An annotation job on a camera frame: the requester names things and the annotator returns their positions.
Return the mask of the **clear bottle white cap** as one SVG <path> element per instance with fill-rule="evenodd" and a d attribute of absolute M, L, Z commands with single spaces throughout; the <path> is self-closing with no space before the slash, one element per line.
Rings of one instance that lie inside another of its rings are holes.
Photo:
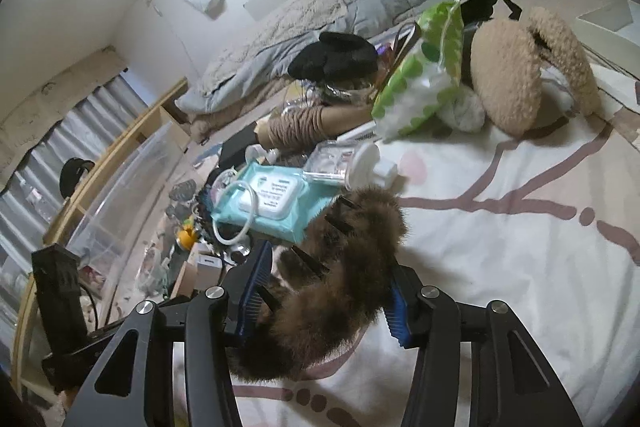
<path fill-rule="evenodd" d="M 354 191 L 367 186 L 390 188 L 398 168 L 381 155 L 374 141 L 326 141 L 309 155 L 303 175 L 309 181 Z"/>

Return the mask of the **beige yarn cone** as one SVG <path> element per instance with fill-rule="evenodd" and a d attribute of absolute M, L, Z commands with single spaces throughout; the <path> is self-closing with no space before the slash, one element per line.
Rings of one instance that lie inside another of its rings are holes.
<path fill-rule="evenodd" d="M 258 122 L 255 134 L 265 150 L 301 152 L 333 140 L 371 120 L 371 105 L 335 105 L 296 108 Z"/>

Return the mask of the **beige plush sheep toy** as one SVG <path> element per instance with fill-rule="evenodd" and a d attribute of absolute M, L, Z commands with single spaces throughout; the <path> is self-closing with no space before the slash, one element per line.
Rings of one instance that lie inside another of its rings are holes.
<path fill-rule="evenodd" d="M 597 112 L 597 81 L 584 48 L 562 17 L 534 6 L 522 22 L 491 18 L 465 31 L 461 86 L 436 117 L 462 132 L 480 131 L 489 119 L 521 138 L 533 129 L 541 108 L 546 64 L 564 78 L 563 88 L 579 113 Z"/>

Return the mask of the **black visor cap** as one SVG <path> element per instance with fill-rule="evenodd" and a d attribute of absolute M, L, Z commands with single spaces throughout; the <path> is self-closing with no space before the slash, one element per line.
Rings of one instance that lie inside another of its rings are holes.
<path fill-rule="evenodd" d="M 58 189 L 62 199 L 69 198 L 75 192 L 76 186 L 85 174 L 94 167 L 94 162 L 90 159 L 72 157 L 65 161 L 58 178 Z"/>

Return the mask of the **brown furry headband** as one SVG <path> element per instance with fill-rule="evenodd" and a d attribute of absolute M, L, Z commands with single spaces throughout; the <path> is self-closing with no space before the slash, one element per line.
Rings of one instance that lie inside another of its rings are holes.
<path fill-rule="evenodd" d="M 407 225 L 396 196 L 370 186 L 337 196 L 282 251 L 255 332 L 227 351 L 244 381 L 295 379 L 375 321 Z"/>

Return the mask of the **grey curtain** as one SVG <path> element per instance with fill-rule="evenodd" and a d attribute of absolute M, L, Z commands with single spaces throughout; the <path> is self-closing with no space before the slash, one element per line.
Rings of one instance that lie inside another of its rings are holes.
<path fill-rule="evenodd" d="M 52 212 L 64 198 L 58 179 L 65 161 L 97 160 L 148 106 L 117 76 L 76 104 L 32 148 L 1 192 L 1 365 L 8 366 L 17 311 Z"/>

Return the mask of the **blue wet wipes pack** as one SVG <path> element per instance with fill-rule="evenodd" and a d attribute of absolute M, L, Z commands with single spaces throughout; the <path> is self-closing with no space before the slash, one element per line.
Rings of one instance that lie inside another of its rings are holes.
<path fill-rule="evenodd" d="M 257 217 L 248 233 L 257 232 L 292 244 L 304 239 L 310 221 L 340 194 L 337 186 L 307 180 L 302 169 L 264 166 L 256 161 L 248 164 L 231 182 L 236 180 L 249 183 L 258 195 Z M 210 217 L 216 210 L 217 194 Z M 242 191 L 233 194 L 232 202 L 242 210 L 250 209 L 250 196 Z M 224 237 L 235 236 L 244 220 L 242 212 L 238 225 L 224 225 L 222 218 L 218 218 L 218 229 Z"/>

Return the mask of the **clear plastic storage bin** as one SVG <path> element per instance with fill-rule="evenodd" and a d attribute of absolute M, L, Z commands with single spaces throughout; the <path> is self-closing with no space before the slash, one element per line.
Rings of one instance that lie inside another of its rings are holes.
<path fill-rule="evenodd" d="M 111 297 L 154 207 L 189 169 L 178 124 L 156 130 L 120 165 L 67 242 L 80 277 L 99 300 Z"/>

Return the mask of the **wooden shelf unit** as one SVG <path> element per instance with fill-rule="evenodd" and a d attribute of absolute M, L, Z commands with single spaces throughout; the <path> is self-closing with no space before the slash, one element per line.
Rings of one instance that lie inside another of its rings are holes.
<path fill-rule="evenodd" d="M 169 122 L 174 126 L 174 140 L 179 146 L 186 147 L 189 144 L 190 135 L 182 127 L 186 122 L 186 116 L 174 105 L 175 99 L 185 94 L 186 90 L 188 80 L 179 80 L 107 147 L 96 162 L 96 167 L 80 182 L 72 197 L 63 205 L 53 225 L 44 233 L 43 243 L 66 243 L 106 181 L 134 150 L 164 124 Z M 33 277 L 29 277 L 17 315 L 12 348 L 11 384 L 21 399 L 25 399 L 31 392 L 53 404 L 56 401 L 53 387 L 40 365 L 29 358 L 32 337 L 37 329 L 37 317 L 36 283 Z"/>

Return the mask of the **green dotted white bag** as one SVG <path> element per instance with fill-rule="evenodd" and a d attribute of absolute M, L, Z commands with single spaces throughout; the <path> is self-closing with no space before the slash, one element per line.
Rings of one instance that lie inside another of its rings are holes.
<path fill-rule="evenodd" d="M 412 133 L 454 101 L 461 82 L 463 20 L 460 0 L 425 10 L 378 92 L 371 116 L 375 133 L 390 140 Z"/>

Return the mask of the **black fuzzy hat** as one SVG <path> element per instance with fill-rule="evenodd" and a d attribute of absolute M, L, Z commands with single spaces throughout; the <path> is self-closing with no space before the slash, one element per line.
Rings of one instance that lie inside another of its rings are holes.
<path fill-rule="evenodd" d="M 378 71 L 378 54 L 372 44 L 357 35 L 322 31 L 288 65 L 288 75 L 311 82 L 340 82 L 366 77 Z"/>

